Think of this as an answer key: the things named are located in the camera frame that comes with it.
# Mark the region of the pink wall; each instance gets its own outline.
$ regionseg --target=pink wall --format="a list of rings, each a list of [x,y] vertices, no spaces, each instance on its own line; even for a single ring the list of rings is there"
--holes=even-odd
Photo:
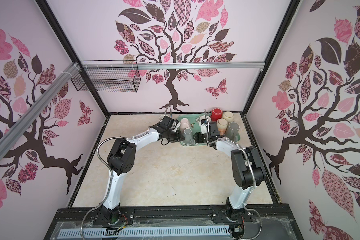
[[[195,47],[195,49],[192,51],[193,54],[187,57],[186,62],[193,62],[192,56],[202,57],[205,51],[209,54],[205,55],[205,59],[201,61],[207,61],[209,57],[225,53],[228,57],[221,58],[225,61],[264,61],[289,0],[166,0],[145,1],[145,3],[140,0],[106,0],[96,4],[88,0],[68,2],[59,0],[49,1],[49,4],[81,60],[122,60],[127,56],[137,58],[142,64],[140,60],[143,58],[145,58],[145,63],[156,61],[164,63],[166,62],[165,55],[169,52],[172,53],[172,57],[168,59],[168,62],[176,62],[180,54],[184,60],[190,51],[187,46]],[[180,14],[181,8],[189,10],[189,14]],[[130,17],[131,9],[143,12],[148,18]],[[163,14],[152,15],[154,9]],[[179,31],[167,28],[165,30],[169,36],[167,37],[163,31],[154,32],[150,28],[151,26],[164,28],[164,23],[168,24],[172,13],[175,21],[180,22]],[[217,22],[215,31],[209,37],[209,29]],[[126,32],[133,34],[130,41],[135,44],[130,44],[127,38],[124,39],[119,34],[121,31],[124,36],[124,26],[120,24],[128,25]],[[193,32],[188,34],[189,39],[184,38],[181,41],[180,34],[191,32],[187,29],[193,29]],[[141,34],[154,34],[159,37],[156,41],[157,46],[155,39],[150,40],[147,37],[144,39]],[[159,58],[159,50],[163,53],[167,46],[170,46],[169,39],[174,42],[174,49],[179,49],[174,51],[169,47],[167,52]],[[124,44],[121,43],[115,48],[116,41],[124,42],[128,46],[123,47]],[[225,48],[215,47],[213,50],[213,47],[208,46],[217,42],[221,42],[222,45],[225,43]],[[154,53],[149,55],[144,52],[142,44],[148,45],[145,49],[147,51],[152,47]],[[136,47],[140,48],[141,54],[150,57],[151,60],[139,55]],[[186,75],[187,80],[179,81],[177,73],[171,73],[166,79],[164,72],[164,70],[149,72],[148,75],[146,71],[141,72],[142,80],[137,93],[99,92],[99,94],[110,112],[163,112],[162,107],[166,105],[179,111],[202,111],[204,108],[210,109],[217,106],[224,110],[242,111],[253,80],[258,75],[258,69],[219,69],[205,77],[206,74],[189,69],[188,73],[182,71],[182,75]],[[163,81],[155,83],[149,77],[147,78],[149,74],[162,75]],[[219,93],[217,98],[205,90],[206,88],[217,89],[223,79],[226,79],[227,90],[223,92],[217,90],[216,92]]]
[[[360,239],[360,0],[302,3],[248,117],[304,239]]]
[[[34,1],[0,1],[0,138],[70,62]],[[0,162],[0,238],[44,237],[103,122],[89,92],[59,91]]]

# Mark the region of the tree mural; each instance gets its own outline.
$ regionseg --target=tree mural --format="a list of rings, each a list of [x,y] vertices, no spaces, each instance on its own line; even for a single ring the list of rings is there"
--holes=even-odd
[[[319,184],[321,175],[327,194],[353,218],[352,196],[360,206],[360,192],[351,192],[348,186],[360,190],[360,164],[357,159],[349,161],[341,154],[360,153],[355,145],[360,141],[360,127],[350,127],[360,124],[360,6],[354,8],[357,10],[354,31],[350,21],[336,19],[334,31],[340,43],[330,37],[318,39],[321,54],[314,54],[309,45],[299,65],[292,62],[287,66],[287,79],[272,97],[280,110],[276,118],[281,121],[283,140],[277,155],[264,149],[271,161],[269,169],[272,173],[274,168],[281,184],[279,165],[286,151],[297,145],[296,154],[302,154],[303,164],[312,159],[314,184]],[[347,45],[345,53],[341,44]],[[322,60],[328,67],[321,67]],[[327,144],[337,147],[329,148]],[[318,161],[322,161],[323,169],[318,166]],[[328,166],[338,174],[354,176],[341,178],[329,171]]]
[[[119,16],[127,17],[133,22],[132,24],[127,25],[116,21],[117,31],[127,43],[116,40],[114,48],[120,54],[125,55],[125,63],[129,63],[130,60],[137,60],[139,63],[230,62],[235,56],[232,53],[218,54],[228,51],[228,48],[234,44],[233,41],[223,42],[229,29],[217,31],[220,27],[224,28],[228,21],[226,9],[223,8],[219,12],[223,6],[223,0],[216,2],[214,0],[173,0],[174,10],[172,12],[169,11],[172,0],[147,0],[143,1],[144,6],[140,0],[123,1],[131,7],[135,7],[125,9],[119,14]],[[145,8],[147,13],[138,7]],[[196,9],[198,9],[196,19],[190,20],[191,13]],[[206,22],[199,23],[195,28],[194,21],[201,18]],[[137,51],[137,55],[128,54],[130,50]],[[211,77],[219,72],[217,69],[198,69],[196,74],[187,69],[168,69],[140,70],[139,74],[145,75],[147,82],[151,79],[156,84],[165,81],[165,87],[171,93],[172,98],[161,108],[173,106],[174,110],[181,112],[177,107],[189,106],[189,104],[183,103],[179,99],[173,81],[175,79],[188,81],[189,75],[196,81],[201,81],[200,77]],[[226,88],[220,88],[220,86],[206,90],[211,92],[214,97],[226,93]]]
[[[19,50],[19,55],[4,65],[3,72],[6,79],[0,75],[0,139],[14,125],[18,116],[21,117],[35,103],[36,91],[43,94],[45,90],[41,86],[52,84],[56,78],[53,64],[43,70],[37,54],[31,58],[28,48],[20,40],[14,37],[11,37],[11,40]],[[0,60],[11,59],[12,56],[9,53],[12,48],[13,46],[6,42],[5,32],[0,29]],[[30,91],[27,91],[26,81],[32,85]],[[52,129],[64,127],[68,123],[63,120],[71,108],[71,99],[64,99],[67,92],[68,84],[65,84],[43,112],[39,114],[38,118],[33,121],[28,130],[24,132],[26,141],[19,140],[23,143],[9,150],[4,156],[4,159],[10,160],[7,161],[8,163],[0,165],[0,168],[7,168],[1,179],[5,179],[6,188],[10,191],[21,195],[21,184],[34,180],[41,167],[59,167],[66,171],[68,194],[72,175],[78,175],[82,169],[82,167],[79,170],[76,169],[82,154],[71,162],[65,158],[56,158],[47,154],[47,148],[53,146],[51,139],[58,137]],[[88,115],[91,114],[91,110],[81,101],[80,107],[84,114],[79,119],[78,124],[89,123]]]

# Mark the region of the flower cluster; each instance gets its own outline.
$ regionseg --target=flower cluster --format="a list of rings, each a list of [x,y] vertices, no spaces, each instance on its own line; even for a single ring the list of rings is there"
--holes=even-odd
[[[125,55],[129,53],[129,49],[126,48],[126,44],[121,40],[115,41],[116,45],[114,46],[114,49],[116,49],[120,54]]]
[[[36,164],[32,162],[27,163],[25,169],[20,170],[18,180],[22,183],[25,183],[27,180],[34,180],[38,169]]]
[[[293,74],[296,72],[297,67],[298,67],[298,65],[296,62],[292,62],[291,65],[288,65],[285,77],[287,79],[292,79]]]
[[[280,129],[284,133],[287,133],[291,129],[291,125],[288,123],[288,120],[286,118],[283,118],[281,120]]]
[[[152,80],[154,80],[155,83],[162,83],[164,81],[164,77],[161,74],[154,74],[152,76]]]

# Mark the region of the black wire mesh basket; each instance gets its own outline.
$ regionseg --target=black wire mesh basket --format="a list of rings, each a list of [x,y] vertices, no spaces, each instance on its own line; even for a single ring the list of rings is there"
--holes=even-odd
[[[136,60],[119,60],[127,66],[101,67],[95,65],[83,65],[71,78],[77,91],[118,91],[137,92],[140,85],[140,74]]]

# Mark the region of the butterfly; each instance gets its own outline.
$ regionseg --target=butterfly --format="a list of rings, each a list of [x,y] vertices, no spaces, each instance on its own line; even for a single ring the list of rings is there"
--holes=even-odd
[[[219,86],[217,88],[206,88],[205,90],[209,93],[212,93],[212,96],[216,97],[220,95],[219,92],[221,93],[227,93],[227,88],[226,88],[226,78],[224,78],[220,83]]]
[[[82,116],[79,118],[79,121],[77,122],[77,125],[83,125],[88,124],[91,122],[91,118],[88,116],[91,114],[91,109],[89,107],[86,107],[85,104],[80,100],[80,108],[81,111],[83,112]]]

